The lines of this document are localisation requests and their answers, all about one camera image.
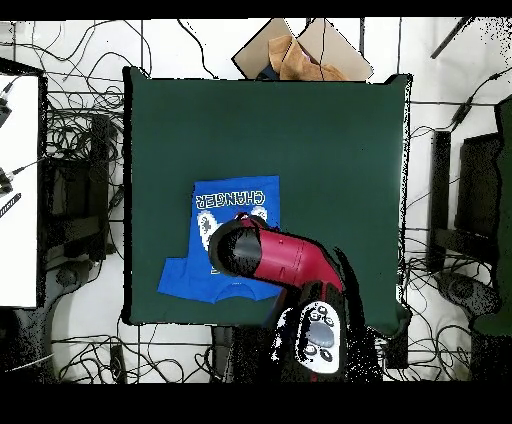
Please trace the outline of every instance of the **cable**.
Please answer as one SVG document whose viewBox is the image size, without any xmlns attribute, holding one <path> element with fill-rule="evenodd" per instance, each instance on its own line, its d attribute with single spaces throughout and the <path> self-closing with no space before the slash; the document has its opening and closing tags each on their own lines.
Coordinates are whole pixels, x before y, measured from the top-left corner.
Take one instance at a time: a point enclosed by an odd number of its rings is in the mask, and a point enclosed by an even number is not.
<svg viewBox="0 0 512 424">
<path fill-rule="evenodd" d="M 199 46 L 199 49 L 201 50 L 201 63 L 203 64 L 203 69 L 204 69 L 206 72 L 208 72 L 208 73 L 212 76 L 212 78 L 213 78 L 213 79 L 219 79 L 219 77 L 217 77 L 217 76 L 213 75 L 213 74 L 210 72 L 210 70 L 206 68 L 206 66 L 205 66 L 205 64 L 204 64 L 204 51 L 203 51 L 203 46 L 202 46 L 201 42 L 197 39 L 197 37 L 196 37 L 194 34 L 192 34 L 192 32 L 191 32 L 188 28 L 186 28 L 186 27 L 181 23 L 181 20 L 180 20 L 180 19 L 176 19 L 176 20 L 178 21 L 179 26 L 180 26 L 180 27 L 182 27 L 182 28 L 183 28 L 183 29 L 184 29 L 184 30 L 185 30 L 185 31 L 186 31 L 186 32 L 187 32 L 187 33 L 188 33 L 188 34 L 189 34 L 189 35 L 190 35 L 190 36 L 195 40 L 195 42 L 196 42 L 196 43 L 197 43 L 197 45 Z"/>
<path fill-rule="evenodd" d="M 400 20 L 398 22 L 398 54 L 396 60 L 396 73 L 400 73 L 400 50 L 402 47 L 402 17 L 400 16 Z"/>
<path fill-rule="evenodd" d="M 21 365 L 19 367 L 7 370 L 5 372 L 12 372 L 12 371 L 16 371 L 16 370 L 21 370 L 23 368 L 31 367 L 32 365 L 35 365 L 35 364 L 38 364 L 40 362 L 43 362 L 43 361 L 46 361 L 46 360 L 50 359 L 53 355 L 54 355 L 54 353 L 52 353 L 52 354 L 50 354 L 48 356 L 45 356 L 44 358 L 38 359 L 37 361 L 33 361 L 33 362 L 30 362 L 29 364 Z"/>
<path fill-rule="evenodd" d="M 453 184 L 454 182 L 459 181 L 459 180 L 460 180 L 460 177 L 457 177 L 457 178 L 455 178 L 454 180 L 450 181 L 450 182 L 448 183 L 448 185 Z M 413 202 L 409 203 L 409 205 L 408 205 L 408 206 L 406 206 L 405 210 L 407 211 L 407 209 L 409 209 L 412 205 L 414 205 L 416 202 L 419 202 L 421 199 L 424 199 L 424 198 L 425 198 L 425 197 L 427 197 L 430 193 L 431 193 L 431 191 L 429 191 L 428 193 L 424 194 L 424 195 L 423 195 L 423 196 L 421 196 L 420 198 L 418 198 L 418 199 L 414 200 Z"/>
<path fill-rule="evenodd" d="M 144 354 L 141 354 L 141 353 L 137 353 L 137 351 L 131 349 L 129 347 L 129 345 L 127 345 L 125 342 L 123 342 L 119 337 L 116 337 L 116 336 L 109 336 L 109 335 L 98 335 L 98 336 L 91 336 L 91 337 L 106 337 L 106 340 L 102 341 L 102 342 L 89 342 L 78 354 L 76 354 L 70 361 L 67 365 L 65 365 L 60 371 L 59 371 L 59 375 L 58 375 L 58 378 L 59 378 L 59 381 L 63 381 L 64 378 L 66 377 L 67 373 L 69 372 L 69 369 L 74 367 L 74 366 L 82 366 L 82 368 L 84 369 L 87 369 L 87 367 L 85 367 L 85 362 L 91 362 L 93 364 L 96 365 L 96 368 L 97 368 L 97 374 L 95 376 L 93 376 L 92 374 L 89 373 L 89 371 L 87 370 L 86 373 L 88 373 L 88 377 L 85 377 L 85 378 L 81 378 L 80 380 L 83 381 L 83 380 L 86 380 L 88 379 L 90 381 L 90 383 L 92 384 L 94 382 L 94 380 L 96 378 L 99 378 L 100 379 L 100 382 L 101 384 L 106 384 L 105 380 L 103 379 L 102 377 L 102 372 L 105 371 L 105 370 L 108 370 L 112 373 L 112 367 L 110 365 L 105 365 L 105 364 L 102 364 L 99 356 L 97 355 L 97 350 L 102 347 L 102 346 L 105 346 L 105 345 L 110 345 L 112 346 L 112 342 L 115 342 L 115 343 L 119 343 L 122 345 L 123 348 L 125 348 L 126 350 L 128 350 L 129 352 L 131 353 L 134 353 L 135 355 L 137 355 L 138 359 L 140 360 L 141 358 L 146 362 L 145 365 L 141 365 L 140 368 L 143 368 L 143 367 L 146 367 L 146 366 L 149 366 L 151 367 L 151 370 L 153 371 L 156 371 L 159 376 L 166 382 L 166 383 L 176 383 L 176 382 L 179 382 L 179 381 L 183 381 L 185 379 L 185 376 L 184 376 L 184 371 L 183 371 L 183 367 L 181 366 L 181 364 L 176 361 L 175 359 L 163 359 L 161 361 L 156 361 L 156 362 L 153 362 L 151 359 L 148 359 L 148 357 L 146 357 Z M 84 358 L 84 356 L 88 353 L 93 353 L 96 357 L 96 359 L 92 359 L 92 358 Z M 180 369 L 181 371 L 181 377 L 178 381 L 174 382 L 174 381 L 169 381 L 165 375 L 160 371 L 160 369 L 158 368 L 158 365 L 161 364 L 161 363 L 166 363 L 166 362 L 170 362 L 176 366 L 178 366 L 178 368 Z M 129 374 L 130 376 L 132 376 L 133 378 L 137 378 L 137 373 L 134 372 L 134 369 L 131 369 L 131 370 L 127 370 L 126 371 L 127 374 Z"/>
<path fill-rule="evenodd" d="M 482 82 L 478 87 L 477 89 L 473 92 L 473 94 L 471 96 L 468 97 L 468 99 L 466 100 L 466 102 L 464 102 L 463 104 L 461 104 L 455 114 L 453 115 L 453 118 L 452 118 L 452 122 L 455 124 L 455 126 L 453 127 L 453 131 L 455 131 L 455 129 L 459 126 L 459 124 L 462 123 L 462 121 L 464 121 L 464 119 L 466 118 L 466 116 L 468 115 L 468 113 L 471 111 L 471 108 L 472 108 L 472 105 L 471 103 L 473 103 L 473 99 L 474 97 L 476 96 L 476 94 L 478 93 L 478 91 L 485 85 L 487 84 L 489 81 L 494 81 L 494 80 L 497 80 L 499 77 L 501 77 L 502 75 L 506 74 L 507 72 L 509 72 L 510 70 L 512 70 L 512 67 L 510 68 L 507 68 L 505 69 L 504 71 L 501 71 L 501 72 L 497 72 L 495 74 L 492 74 L 489 78 L 487 78 L 484 82 Z"/>
<path fill-rule="evenodd" d="M 320 55 L 320 73 L 322 74 L 322 81 L 325 81 L 324 73 L 322 71 L 322 59 L 324 57 L 324 49 L 325 49 L 325 18 L 324 18 L 324 33 L 322 35 L 322 54 Z"/>
<path fill-rule="evenodd" d="M 11 88 L 13 86 L 13 84 L 19 79 L 21 78 L 23 75 L 18 75 L 17 77 L 15 77 L 9 84 L 7 84 L 4 89 L 0 92 L 0 97 L 2 97 L 3 94 L 7 94 L 9 91 L 11 91 Z"/>
</svg>

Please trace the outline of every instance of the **green mat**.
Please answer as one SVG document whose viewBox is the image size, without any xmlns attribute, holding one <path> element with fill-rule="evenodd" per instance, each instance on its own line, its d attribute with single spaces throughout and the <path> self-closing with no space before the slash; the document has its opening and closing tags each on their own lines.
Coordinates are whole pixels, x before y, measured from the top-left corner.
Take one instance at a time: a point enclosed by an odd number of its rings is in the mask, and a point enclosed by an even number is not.
<svg viewBox="0 0 512 424">
<path fill-rule="evenodd" d="M 342 249 L 367 324 L 396 333 L 404 315 L 395 299 L 406 75 L 385 84 L 151 80 L 125 68 L 124 77 L 131 323 L 264 321 L 274 299 L 212 305 L 156 290 L 165 259 L 187 255 L 195 181 L 277 174 L 282 229 L 331 254 Z"/>
</svg>

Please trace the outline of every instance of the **white floor tile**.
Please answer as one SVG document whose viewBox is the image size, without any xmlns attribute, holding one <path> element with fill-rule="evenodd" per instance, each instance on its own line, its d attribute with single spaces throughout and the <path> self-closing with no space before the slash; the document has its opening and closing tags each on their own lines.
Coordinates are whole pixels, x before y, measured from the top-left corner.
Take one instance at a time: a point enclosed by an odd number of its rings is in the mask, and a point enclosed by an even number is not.
<svg viewBox="0 0 512 424">
<path fill-rule="evenodd" d="M 366 18 L 364 56 L 373 67 L 370 83 L 383 83 L 397 73 L 399 18 Z"/>
<path fill-rule="evenodd" d="M 268 20 L 183 19 L 181 22 L 202 44 L 206 68 L 219 78 L 236 80 L 243 76 L 231 58 Z M 177 20 L 144 21 L 144 37 L 151 46 L 153 78 L 212 78 L 203 69 L 198 44 Z"/>
</svg>

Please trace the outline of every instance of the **blue shirt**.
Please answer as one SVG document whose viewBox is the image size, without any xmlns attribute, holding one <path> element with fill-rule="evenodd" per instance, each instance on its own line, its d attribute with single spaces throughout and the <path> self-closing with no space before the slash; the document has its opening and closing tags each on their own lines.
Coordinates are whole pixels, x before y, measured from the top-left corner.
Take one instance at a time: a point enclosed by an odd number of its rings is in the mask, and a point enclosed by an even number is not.
<svg viewBox="0 0 512 424">
<path fill-rule="evenodd" d="M 261 300 L 281 288 L 262 281 L 229 277 L 215 270 L 208 258 L 209 238 L 240 212 L 262 217 L 279 226 L 279 177 L 241 177 L 198 181 L 192 195 L 189 252 L 186 259 L 166 259 L 158 292 L 215 303 L 240 296 Z"/>
</svg>

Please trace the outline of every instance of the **black cable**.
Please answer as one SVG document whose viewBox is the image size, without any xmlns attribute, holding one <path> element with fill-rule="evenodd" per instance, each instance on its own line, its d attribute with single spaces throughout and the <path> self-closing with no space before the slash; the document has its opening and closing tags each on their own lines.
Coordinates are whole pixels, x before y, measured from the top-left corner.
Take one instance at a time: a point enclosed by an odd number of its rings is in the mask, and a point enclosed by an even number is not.
<svg viewBox="0 0 512 424">
<path fill-rule="evenodd" d="M 402 47 L 402 17 L 400 16 L 400 20 L 398 22 L 398 54 L 396 59 L 396 73 L 400 73 L 400 50 Z"/>
<path fill-rule="evenodd" d="M 501 77 L 502 75 L 506 74 L 507 72 L 509 72 L 510 70 L 512 70 L 512 67 L 510 68 L 507 68 L 505 69 L 504 71 L 501 71 L 501 72 L 497 72 L 495 74 L 492 74 L 489 78 L 487 78 L 484 82 L 482 82 L 477 88 L 476 90 L 473 92 L 473 94 L 471 96 L 469 96 L 469 98 L 463 103 L 461 104 L 455 114 L 453 115 L 453 118 L 452 118 L 452 122 L 455 124 L 455 126 L 453 127 L 453 131 L 455 131 L 455 129 L 459 126 L 459 124 L 461 124 L 464 119 L 466 118 L 466 116 L 468 115 L 468 113 L 471 111 L 471 104 L 473 103 L 473 99 L 474 97 L 476 96 L 476 94 L 478 93 L 478 91 L 485 85 L 487 84 L 489 81 L 493 81 L 493 80 L 497 80 L 499 77 Z"/>
<path fill-rule="evenodd" d="M 454 180 L 450 181 L 450 182 L 448 183 L 448 185 L 453 184 L 454 182 L 459 181 L 459 180 L 460 180 L 460 177 L 457 177 L 457 178 L 455 178 Z M 427 197 L 430 193 L 431 193 L 431 192 L 429 191 L 428 193 L 424 194 L 424 195 L 423 195 L 423 196 L 421 196 L 420 198 L 418 198 L 418 199 L 414 200 L 413 202 L 409 203 L 409 205 L 408 205 L 408 206 L 406 206 L 405 210 L 409 209 L 412 205 L 414 205 L 416 202 L 419 202 L 421 199 L 424 199 L 425 197 Z"/>
<path fill-rule="evenodd" d="M 197 45 L 199 46 L 199 49 L 201 49 L 201 63 L 203 64 L 203 69 L 208 72 L 213 79 L 219 79 L 219 77 L 216 77 L 215 75 L 213 75 L 209 69 L 206 68 L 206 65 L 204 64 L 204 51 L 203 51 L 203 46 L 201 44 L 201 42 L 197 39 L 197 37 L 192 34 L 192 31 L 190 31 L 188 28 L 186 28 L 182 23 L 181 23 L 181 20 L 180 19 L 176 19 L 178 21 L 178 24 L 180 27 L 182 27 L 194 40 L 195 42 L 197 43 Z"/>
<path fill-rule="evenodd" d="M 322 81 L 325 81 L 324 73 L 322 71 L 322 59 L 324 57 L 324 49 L 325 49 L 325 18 L 324 18 L 324 32 L 322 34 L 322 54 L 320 55 L 320 73 L 322 74 Z"/>
<path fill-rule="evenodd" d="M 173 363 L 174 365 L 178 366 L 178 368 L 180 369 L 181 371 L 181 374 L 182 374 L 182 377 L 178 380 L 178 381 L 183 381 L 184 380 L 184 371 L 183 371 L 183 367 L 181 366 L 181 364 L 176 361 L 175 359 L 164 359 L 164 360 L 161 360 L 161 361 L 156 361 L 156 362 L 153 362 L 151 359 L 148 359 L 144 354 L 141 354 L 141 353 L 138 353 L 137 351 L 131 349 L 129 347 L 129 345 L 127 345 L 126 343 L 124 343 L 119 337 L 116 337 L 116 336 L 109 336 L 109 335 L 98 335 L 98 336 L 91 336 L 91 337 L 106 337 L 106 340 L 102 341 L 102 342 L 99 342 L 99 343 L 94 343 L 94 342 L 89 342 L 84 349 L 82 349 L 81 352 L 79 352 L 77 355 L 75 355 L 70 361 L 69 363 L 64 366 L 60 371 L 59 371 L 59 381 L 62 381 L 67 372 L 69 371 L 69 369 L 73 366 L 77 366 L 77 365 L 81 365 L 83 368 L 86 368 L 85 365 L 84 365 L 84 362 L 87 361 L 87 362 L 93 362 L 97 365 L 97 370 L 98 370 L 98 373 L 96 374 L 96 376 L 92 376 L 90 375 L 90 381 L 93 382 L 95 378 L 100 378 L 100 381 L 102 384 L 105 384 L 105 381 L 101 375 L 101 373 L 105 370 L 109 370 L 112 372 L 112 367 L 110 365 L 104 365 L 101 363 L 101 360 L 99 358 L 99 356 L 97 356 L 97 349 L 102 347 L 102 346 L 105 346 L 105 345 L 110 345 L 112 346 L 112 342 L 115 342 L 115 343 L 119 343 L 122 345 L 123 348 L 125 348 L 126 350 L 128 350 L 129 352 L 131 353 L 134 353 L 135 355 L 137 355 L 138 357 L 138 360 L 140 361 L 140 359 L 142 358 L 146 364 L 145 365 L 142 365 L 140 366 L 140 368 L 142 367 L 145 367 L 145 366 L 149 366 L 151 367 L 151 370 L 153 371 L 156 371 L 159 376 L 166 382 L 166 383 L 175 383 L 173 381 L 169 381 L 165 375 L 160 371 L 160 369 L 158 368 L 158 364 L 161 364 L 161 363 L 166 363 L 166 362 L 170 362 L 170 363 Z M 92 359 L 92 358 L 84 358 L 84 355 L 88 354 L 88 353 L 94 353 L 95 354 L 95 357 L 96 359 Z M 134 373 L 133 370 L 128 370 L 127 373 L 130 373 L 130 375 L 132 375 L 133 377 L 137 377 L 137 373 Z"/>
</svg>

